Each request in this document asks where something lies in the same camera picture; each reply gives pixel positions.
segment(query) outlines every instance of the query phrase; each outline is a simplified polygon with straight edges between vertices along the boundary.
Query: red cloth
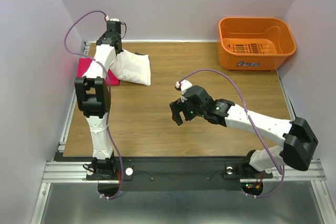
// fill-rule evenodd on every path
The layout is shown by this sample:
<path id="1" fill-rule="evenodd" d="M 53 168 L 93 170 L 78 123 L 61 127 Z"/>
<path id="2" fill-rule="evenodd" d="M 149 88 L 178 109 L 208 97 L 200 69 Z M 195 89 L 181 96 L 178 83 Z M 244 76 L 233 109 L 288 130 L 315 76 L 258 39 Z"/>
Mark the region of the red cloth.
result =
<path id="1" fill-rule="evenodd" d="M 89 66 L 91 64 L 92 60 L 88 58 L 80 58 L 78 62 L 78 70 L 77 70 L 77 77 L 82 77 L 83 74 L 89 69 Z M 119 86 L 120 85 L 120 80 L 118 80 L 112 71 L 109 69 L 107 72 L 109 75 L 111 85 L 112 86 Z"/>

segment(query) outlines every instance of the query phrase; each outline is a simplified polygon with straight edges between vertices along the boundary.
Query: gray floor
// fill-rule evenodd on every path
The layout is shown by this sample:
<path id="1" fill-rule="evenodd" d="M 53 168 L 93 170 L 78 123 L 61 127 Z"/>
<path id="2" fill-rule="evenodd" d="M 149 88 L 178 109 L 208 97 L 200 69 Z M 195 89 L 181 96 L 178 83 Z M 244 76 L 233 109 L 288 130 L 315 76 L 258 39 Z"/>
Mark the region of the gray floor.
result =
<path id="1" fill-rule="evenodd" d="M 285 182 L 263 199 L 214 190 L 127 192 L 106 201 L 96 190 L 96 184 L 53 184 L 42 223 L 323 223 L 310 182 Z"/>

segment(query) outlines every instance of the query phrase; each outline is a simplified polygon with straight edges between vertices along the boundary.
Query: white cloth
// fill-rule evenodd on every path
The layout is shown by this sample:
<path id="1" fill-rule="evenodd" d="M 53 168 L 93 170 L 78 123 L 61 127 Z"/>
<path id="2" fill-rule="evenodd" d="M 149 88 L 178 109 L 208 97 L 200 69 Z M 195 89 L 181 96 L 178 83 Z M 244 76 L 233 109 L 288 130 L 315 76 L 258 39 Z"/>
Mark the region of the white cloth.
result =
<path id="1" fill-rule="evenodd" d="M 148 55 L 136 55 L 127 50 L 117 54 L 110 70 L 119 80 L 151 85 L 151 67 Z"/>

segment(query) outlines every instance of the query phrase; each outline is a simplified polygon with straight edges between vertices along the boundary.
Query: metal frame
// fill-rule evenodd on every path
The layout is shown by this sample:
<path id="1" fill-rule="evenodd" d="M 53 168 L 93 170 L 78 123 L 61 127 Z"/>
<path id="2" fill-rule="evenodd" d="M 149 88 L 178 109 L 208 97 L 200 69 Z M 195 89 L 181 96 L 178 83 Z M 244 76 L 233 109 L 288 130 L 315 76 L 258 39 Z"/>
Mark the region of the metal frame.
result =
<path id="1" fill-rule="evenodd" d="M 295 118 L 295 113 L 291 106 L 290 99 L 286 94 L 284 85 L 282 84 L 281 78 L 278 74 L 280 86 L 283 92 L 283 96 L 286 101 L 286 105 L 290 114 L 291 119 Z M 68 137 L 71 120 L 73 116 L 74 109 L 76 107 L 76 94 L 73 91 L 71 103 L 68 110 L 68 115 L 64 124 L 64 129 L 62 131 L 61 139 L 59 141 L 58 151 L 63 152 L 65 148 L 65 143 Z M 96 181 L 86 180 L 86 171 L 82 168 L 82 165 L 87 162 L 47 162 L 45 166 L 45 171 L 42 178 L 42 183 L 38 198 L 36 201 L 33 217 L 31 224 L 41 223 L 44 209 L 46 207 L 47 199 L 51 184 L 53 183 L 97 183 Z M 300 172 L 292 169 L 291 167 L 285 168 L 285 181 L 311 181 L 313 191 L 315 193 L 318 206 L 323 218 L 323 221 L 327 224 L 336 223 L 336 211 L 333 206 L 328 188 L 326 183 L 326 176 L 320 160 L 313 160 L 309 166 L 308 171 Z M 274 177 L 272 179 L 264 179 L 264 181 L 280 181 L 281 175 L 274 168 L 272 169 Z M 241 179 L 241 182 L 252 182 L 254 180 Z M 117 180 L 106 180 L 105 183 L 118 183 Z"/>

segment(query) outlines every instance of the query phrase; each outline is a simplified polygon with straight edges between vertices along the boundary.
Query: white round button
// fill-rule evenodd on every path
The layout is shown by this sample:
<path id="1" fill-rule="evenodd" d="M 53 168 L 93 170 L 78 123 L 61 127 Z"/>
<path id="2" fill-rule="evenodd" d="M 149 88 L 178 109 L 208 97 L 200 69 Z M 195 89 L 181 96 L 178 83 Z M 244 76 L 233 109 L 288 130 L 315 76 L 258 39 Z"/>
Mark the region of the white round button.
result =
<path id="1" fill-rule="evenodd" d="M 133 174 L 133 169 L 132 168 L 127 168 L 126 169 L 126 175 L 131 176 Z"/>

